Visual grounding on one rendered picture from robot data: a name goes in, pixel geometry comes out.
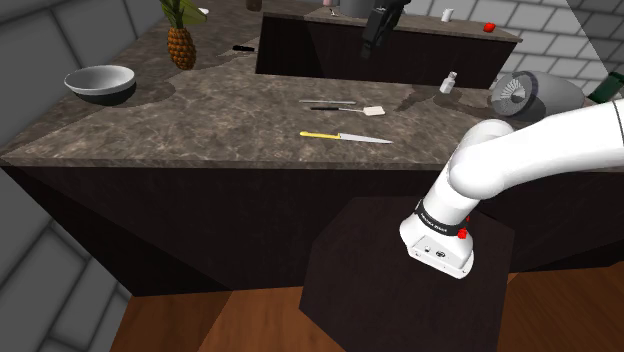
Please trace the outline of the pineapple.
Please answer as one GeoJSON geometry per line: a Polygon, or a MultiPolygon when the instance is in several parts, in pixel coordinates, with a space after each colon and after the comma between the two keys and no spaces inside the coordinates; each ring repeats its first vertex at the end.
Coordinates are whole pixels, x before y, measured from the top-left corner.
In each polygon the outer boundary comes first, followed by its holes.
{"type": "Polygon", "coordinates": [[[170,23],[167,47],[172,62],[181,70],[191,70],[196,62],[196,48],[187,29],[188,25],[201,24],[207,15],[191,0],[159,0],[170,23]]]}

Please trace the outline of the dark green box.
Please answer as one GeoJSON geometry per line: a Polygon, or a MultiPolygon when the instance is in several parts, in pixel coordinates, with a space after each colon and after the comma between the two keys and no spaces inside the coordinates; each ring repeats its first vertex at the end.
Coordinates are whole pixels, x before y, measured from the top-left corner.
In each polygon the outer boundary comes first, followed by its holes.
{"type": "Polygon", "coordinates": [[[623,87],[624,75],[613,71],[592,91],[588,98],[598,104],[604,103],[612,99],[623,87]]]}

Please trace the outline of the dark robot stand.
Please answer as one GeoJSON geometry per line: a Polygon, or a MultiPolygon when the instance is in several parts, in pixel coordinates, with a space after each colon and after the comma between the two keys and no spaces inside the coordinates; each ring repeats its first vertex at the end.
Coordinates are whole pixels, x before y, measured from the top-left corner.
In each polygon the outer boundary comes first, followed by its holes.
{"type": "Polygon", "coordinates": [[[514,232],[475,211],[455,279],[408,255],[414,197],[351,200],[314,241],[300,309],[346,352],[496,352],[514,232]]]}

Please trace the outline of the grey bowl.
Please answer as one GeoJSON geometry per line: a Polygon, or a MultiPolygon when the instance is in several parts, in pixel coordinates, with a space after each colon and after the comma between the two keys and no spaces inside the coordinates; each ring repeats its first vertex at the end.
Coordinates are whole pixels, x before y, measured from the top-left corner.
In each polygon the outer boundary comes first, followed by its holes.
{"type": "Polygon", "coordinates": [[[133,70],[119,65],[96,65],[68,74],[64,84],[83,101],[116,106],[127,101],[136,91],[133,70]]]}

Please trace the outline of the black-handled cream spatula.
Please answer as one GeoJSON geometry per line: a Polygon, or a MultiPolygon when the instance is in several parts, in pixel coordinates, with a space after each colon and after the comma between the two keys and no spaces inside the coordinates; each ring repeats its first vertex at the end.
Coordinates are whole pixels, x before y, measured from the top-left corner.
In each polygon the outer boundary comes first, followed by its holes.
{"type": "Polygon", "coordinates": [[[366,116],[382,116],[382,115],[385,114],[385,110],[381,106],[364,107],[362,109],[352,109],[352,108],[343,108],[343,107],[320,107],[320,106],[315,106],[315,107],[311,107],[311,110],[315,110],[315,111],[358,112],[358,113],[363,113],[366,116]]]}

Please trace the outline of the yellow-handled knife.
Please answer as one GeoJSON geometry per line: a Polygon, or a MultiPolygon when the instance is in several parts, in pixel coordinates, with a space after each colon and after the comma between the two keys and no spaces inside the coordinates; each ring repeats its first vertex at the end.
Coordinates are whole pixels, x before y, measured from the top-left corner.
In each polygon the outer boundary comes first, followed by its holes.
{"type": "Polygon", "coordinates": [[[311,137],[311,138],[356,141],[356,142],[376,143],[376,144],[392,144],[393,143],[390,140],[362,136],[362,135],[353,135],[353,134],[347,134],[347,133],[323,134],[323,133],[301,131],[299,135],[303,137],[311,137]]]}

